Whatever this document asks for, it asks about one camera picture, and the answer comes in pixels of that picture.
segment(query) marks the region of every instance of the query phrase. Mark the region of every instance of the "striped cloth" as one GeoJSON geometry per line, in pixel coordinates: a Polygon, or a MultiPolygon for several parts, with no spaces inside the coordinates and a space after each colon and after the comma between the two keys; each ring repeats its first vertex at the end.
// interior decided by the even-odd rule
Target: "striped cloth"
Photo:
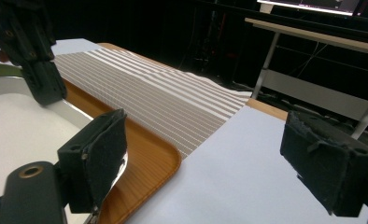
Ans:
{"type": "Polygon", "coordinates": [[[98,49],[59,55],[69,82],[172,143],[189,156],[248,100],[191,73],[153,63],[127,50],[98,49]]]}

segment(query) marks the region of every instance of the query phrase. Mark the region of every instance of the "monitor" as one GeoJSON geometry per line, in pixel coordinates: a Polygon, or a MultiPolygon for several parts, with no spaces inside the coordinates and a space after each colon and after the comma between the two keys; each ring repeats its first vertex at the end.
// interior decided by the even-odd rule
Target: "monitor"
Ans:
{"type": "Polygon", "coordinates": [[[363,4],[362,0],[257,0],[259,3],[352,16],[363,4]]]}

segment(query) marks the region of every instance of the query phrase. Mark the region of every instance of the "wooden tray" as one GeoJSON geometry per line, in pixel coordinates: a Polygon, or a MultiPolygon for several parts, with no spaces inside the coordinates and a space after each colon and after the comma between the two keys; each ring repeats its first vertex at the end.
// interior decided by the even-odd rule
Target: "wooden tray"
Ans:
{"type": "MultiPolygon", "coordinates": [[[[112,108],[85,91],[65,82],[67,101],[92,117],[112,108]]],[[[126,120],[128,164],[115,188],[108,194],[99,223],[122,223],[178,169],[181,157],[177,149],[159,136],[126,120]]]]}

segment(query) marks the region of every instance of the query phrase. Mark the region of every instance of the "white striped fabric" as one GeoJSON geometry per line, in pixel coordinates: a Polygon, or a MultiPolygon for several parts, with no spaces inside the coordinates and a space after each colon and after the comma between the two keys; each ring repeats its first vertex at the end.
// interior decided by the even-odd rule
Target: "white striped fabric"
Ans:
{"type": "Polygon", "coordinates": [[[174,144],[189,156],[248,100],[213,81],[153,63],[127,50],[59,55],[69,82],[174,144]]]}

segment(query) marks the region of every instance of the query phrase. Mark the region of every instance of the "white plate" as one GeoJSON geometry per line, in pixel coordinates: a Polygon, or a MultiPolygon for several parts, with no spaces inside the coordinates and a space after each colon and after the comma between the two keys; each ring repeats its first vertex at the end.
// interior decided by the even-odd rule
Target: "white plate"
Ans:
{"type": "MultiPolygon", "coordinates": [[[[91,120],[64,100],[42,107],[22,78],[0,77],[0,196],[13,170],[33,161],[55,163],[57,149],[91,120]]],[[[67,213],[70,224],[87,217],[67,213]]]]}

